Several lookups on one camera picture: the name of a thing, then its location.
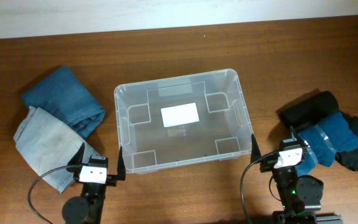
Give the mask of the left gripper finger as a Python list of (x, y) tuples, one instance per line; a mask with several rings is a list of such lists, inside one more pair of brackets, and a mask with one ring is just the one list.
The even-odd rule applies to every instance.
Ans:
[(126, 179), (126, 167), (125, 167), (124, 158), (123, 158), (123, 154), (122, 154), (122, 146), (119, 149), (116, 179), (120, 180), (120, 181), (125, 181), (125, 179)]
[(75, 155), (69, 160), (68, 166), (79, 166), (83, 163), (83, 155), (85, 152), (85, 143), (82, 143), (79, 150), (75, 153)]

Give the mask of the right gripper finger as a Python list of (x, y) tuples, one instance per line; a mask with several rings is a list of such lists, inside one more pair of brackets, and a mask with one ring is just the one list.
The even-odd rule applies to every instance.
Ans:
[(259, 149), (256, 137), (254, 134), (251, 134), (251, 141), (252, 141), (251, 142), (252, 150), (251, 150), (250, 163), (253, 163), (253, 162), (259, 160), (262, 156), (261, 156), (260, 149)]
[(291, 139), (293, 141), (296, 141), (298, 144), (303, 144), (303, 139), (300, 137), (300, 135), (296, 132), (293, 126), (290, 126), (290, 134)]

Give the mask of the black cloth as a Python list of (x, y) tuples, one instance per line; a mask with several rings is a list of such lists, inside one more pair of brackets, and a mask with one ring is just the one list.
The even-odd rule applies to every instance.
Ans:
[(322, 91), (313, 96), (301, 96), (278, 109), (277, 113), (286, 127), (302, 129), (338, 111), (336, 97), (330, 91)]

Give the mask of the blue taped cloth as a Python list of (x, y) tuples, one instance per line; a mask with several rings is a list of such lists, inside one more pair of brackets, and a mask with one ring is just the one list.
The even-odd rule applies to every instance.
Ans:
[(337, 152), (350, 151), (352, 146), (358, 146), (357, 137), (340, 112), (325, 117), (298, 134), (310, 147), (305, 160), (296, 168), (299, 176), (308, 175), (318, 164), (331, 167)]

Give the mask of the light blue jeans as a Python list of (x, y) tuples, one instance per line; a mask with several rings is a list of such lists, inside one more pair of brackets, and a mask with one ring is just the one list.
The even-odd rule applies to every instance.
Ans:
[(19, 125), (14, 141), (16, 149), (38, 175), (67, 165), (81, 145), (85, 146), (84, 163), (99, 154), (64, 122), (32, 106)]

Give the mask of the dark blue jeans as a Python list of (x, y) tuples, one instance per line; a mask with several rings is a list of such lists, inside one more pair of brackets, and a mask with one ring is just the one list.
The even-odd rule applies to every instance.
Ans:
[(26, 107), (42, 108), (86, 139), (105, 109), (69, 67), (60, 67), (21, 96)]

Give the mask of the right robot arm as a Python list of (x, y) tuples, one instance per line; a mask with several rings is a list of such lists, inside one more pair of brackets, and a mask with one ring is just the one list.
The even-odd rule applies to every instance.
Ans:
[(250, 164), (241, 176), (241, 201), (248, 223), (252, 223), (247, 213), (244, 198), (244, 177), (252, 166), (258, 164), (260, 172), (271, 172), (270, 183), (274, 182), (278, 190), (278, 200), (283, 210), (274, 211), (267, 223), (342, 223), (342, 217), (335, 214), (318, 215), (321, 210), (324, 184), (311, 175), (299, 175), (296, 167), (304, 163), (311, 148), (290, 129), (291, 138), (280, 142), (276, 151), (261, 155), (255, 135), (251, 135)]

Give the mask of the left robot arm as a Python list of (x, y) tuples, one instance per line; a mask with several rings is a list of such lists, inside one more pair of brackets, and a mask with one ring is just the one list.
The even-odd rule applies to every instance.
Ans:
[(69, 160), (67, 171), (73, 174), (76, 183), (81, 184), (82, 191), (77, 197), (66, 201), (62, 208), (62, 217), (66, 223), (100, 223), (106, 189), (115, 187), (119, 181), (126, 179), (126, 167), (119, 150), (117, 174), (108, 174), (108, 158), (91, 156), (83, 162), (85, 145), (82, 144), (76, 154)]

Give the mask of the clear plastic storage container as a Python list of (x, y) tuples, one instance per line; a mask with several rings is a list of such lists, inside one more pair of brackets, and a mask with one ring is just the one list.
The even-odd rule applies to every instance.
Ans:
[[(233, 69), (119, 85), (117, 133), (126, 171), (142, 174), (251, 153), (254, 133)], [(196, 103), (200, 121), (163, 127), (162, 108)]]

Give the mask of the white label in container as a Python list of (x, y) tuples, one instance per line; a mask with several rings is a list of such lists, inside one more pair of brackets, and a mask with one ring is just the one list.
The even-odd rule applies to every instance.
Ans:
[(162, 108), (161, 114), (164, 128), (200, 121), (196, 103)]

